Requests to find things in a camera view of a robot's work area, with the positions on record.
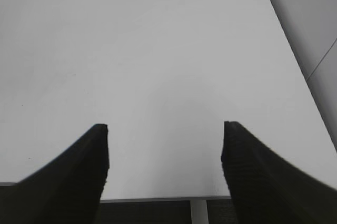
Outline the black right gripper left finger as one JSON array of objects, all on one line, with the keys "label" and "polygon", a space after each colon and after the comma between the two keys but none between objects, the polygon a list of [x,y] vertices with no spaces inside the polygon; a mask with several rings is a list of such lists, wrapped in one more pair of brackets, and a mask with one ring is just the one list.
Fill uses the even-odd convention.
[{"label": "black right gripper left finger", "polygon": [[1,223],[95,223],[109,169],[108,126],[95,124],[43,168],[1,192]]}]

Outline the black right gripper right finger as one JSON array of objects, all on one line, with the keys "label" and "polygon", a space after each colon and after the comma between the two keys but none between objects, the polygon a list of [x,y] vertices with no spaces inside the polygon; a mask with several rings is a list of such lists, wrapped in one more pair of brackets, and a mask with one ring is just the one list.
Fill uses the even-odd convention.
[{"label": "black right gripper right finger", "polygon": [[237,121],[221,164],[238,223],[336,223],[336,189],[292,165]]}]

